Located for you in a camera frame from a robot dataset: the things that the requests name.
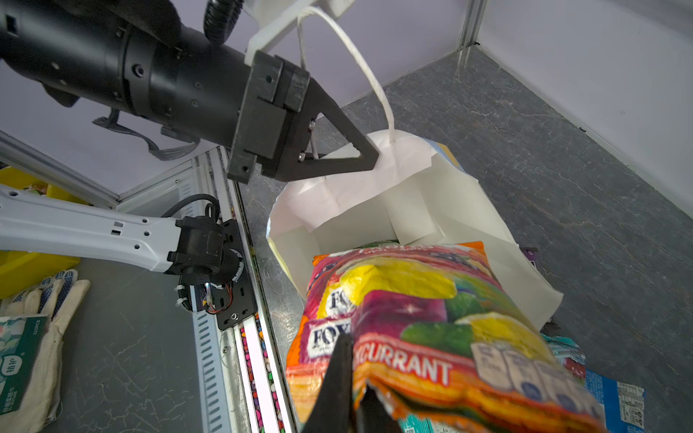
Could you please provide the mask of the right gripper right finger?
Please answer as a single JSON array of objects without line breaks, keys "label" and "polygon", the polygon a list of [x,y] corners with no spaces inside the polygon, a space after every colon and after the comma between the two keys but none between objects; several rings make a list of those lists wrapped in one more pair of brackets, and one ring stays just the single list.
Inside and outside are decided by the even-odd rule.
[{"label": "right gripper right finger", "polygon": [[398,421],[387,413],[375,390],[369,387],[357,409],[357,432],[402,433]]}]

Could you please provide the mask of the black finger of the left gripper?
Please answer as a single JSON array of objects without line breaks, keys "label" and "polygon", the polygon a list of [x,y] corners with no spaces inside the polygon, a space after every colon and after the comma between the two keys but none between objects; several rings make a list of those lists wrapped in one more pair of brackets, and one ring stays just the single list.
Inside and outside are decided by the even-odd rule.
[{"label": "black finger of the left gripper", "polygon": [[306,180],[375,168],[380,153],[374,143],[316,81],[290,89],[284,107],[288,126],[270,166],[273,179]]}]

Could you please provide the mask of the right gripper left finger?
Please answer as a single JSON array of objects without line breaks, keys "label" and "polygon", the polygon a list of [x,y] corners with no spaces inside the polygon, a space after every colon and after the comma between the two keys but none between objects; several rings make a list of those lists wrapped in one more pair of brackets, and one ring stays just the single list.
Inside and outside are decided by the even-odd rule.
[{"label": "right gripper left finger", "polygon": [[302,432],[348,432],[352,425],[353,337],[340,335]]}]

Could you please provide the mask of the left gripper body, black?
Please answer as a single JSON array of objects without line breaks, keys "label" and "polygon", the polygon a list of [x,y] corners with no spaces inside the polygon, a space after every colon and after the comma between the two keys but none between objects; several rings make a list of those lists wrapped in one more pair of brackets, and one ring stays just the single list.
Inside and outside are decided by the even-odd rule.
[{"label": "left gripper body, black", "polygon": [[310,73],[281,57],[254,55],[227,164],[227,178],[249,182],[256,165],[261,175],[290,179],[307,148],[301,122]]}]

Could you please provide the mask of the orange Fox's candy bag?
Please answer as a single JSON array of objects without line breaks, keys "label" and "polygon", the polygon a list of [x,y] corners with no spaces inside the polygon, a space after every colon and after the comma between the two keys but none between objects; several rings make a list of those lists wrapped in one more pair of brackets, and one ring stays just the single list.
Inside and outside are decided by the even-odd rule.
[{"label": "orange Fox's candy bag", "polygon": [[286,381],[301,427],[337,338],[353,337],[352,425],[366,388],[398,423],[464,432],[602,432],[600,404],[506,294],[480,242],[384,243],[314,257]]}]

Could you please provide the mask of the paper bag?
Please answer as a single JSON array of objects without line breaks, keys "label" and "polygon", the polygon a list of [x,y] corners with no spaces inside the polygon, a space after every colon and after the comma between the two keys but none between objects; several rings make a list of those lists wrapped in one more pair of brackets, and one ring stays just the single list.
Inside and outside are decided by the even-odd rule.
[{"label": "paper bag", "polygon": [[449,149],[394,126],[372,133],[375,168],[287,184],[274,203],[266,239],[299,294],[313,258],[380,241],[485,247],[494,275],[541,328],[563,296],[522,253],[478,180]]}]

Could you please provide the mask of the purple M&M's packet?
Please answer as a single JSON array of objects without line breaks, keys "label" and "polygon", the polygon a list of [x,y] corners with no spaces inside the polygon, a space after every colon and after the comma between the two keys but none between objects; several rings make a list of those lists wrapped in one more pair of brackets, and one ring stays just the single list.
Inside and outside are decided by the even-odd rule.
[{"label": "purple M&M's packet", "polygon": [[539,262],[539,250],[534,247],[520,247],[521,252],[524,254],[525,258],[531,263],[534,268],[538,267]]}]

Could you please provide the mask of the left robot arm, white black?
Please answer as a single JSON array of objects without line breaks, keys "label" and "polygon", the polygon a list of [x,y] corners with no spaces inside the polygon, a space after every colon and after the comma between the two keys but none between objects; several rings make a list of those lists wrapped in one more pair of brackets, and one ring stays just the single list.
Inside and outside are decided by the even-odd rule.
[{"label": "left robot arm, white black", "polygon": [[242,258],[208,216],[128,216],[113,187],[152,180],[208,144],[227,178],[287,182],[370,171],[380,153],[303,66],[227,44],[250,1],[5,1],[1,5],[1,146],[21,144],[60,180],[97,184],[83,204],[1,193],[1,247],[93,258],[229,283]]}]

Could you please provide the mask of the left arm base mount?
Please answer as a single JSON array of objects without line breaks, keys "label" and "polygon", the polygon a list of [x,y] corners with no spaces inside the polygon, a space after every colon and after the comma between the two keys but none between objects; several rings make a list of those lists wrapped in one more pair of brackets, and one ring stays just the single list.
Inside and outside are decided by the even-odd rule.
[{"label": "left arm base mount", "polygon": [[250,259],[245,254],[239,225],[230,219],[222,224],[222,228],[222,267],[220,273],[212,277],[211,289],[211,311],[220,331],[240,325],[257,313]]}]

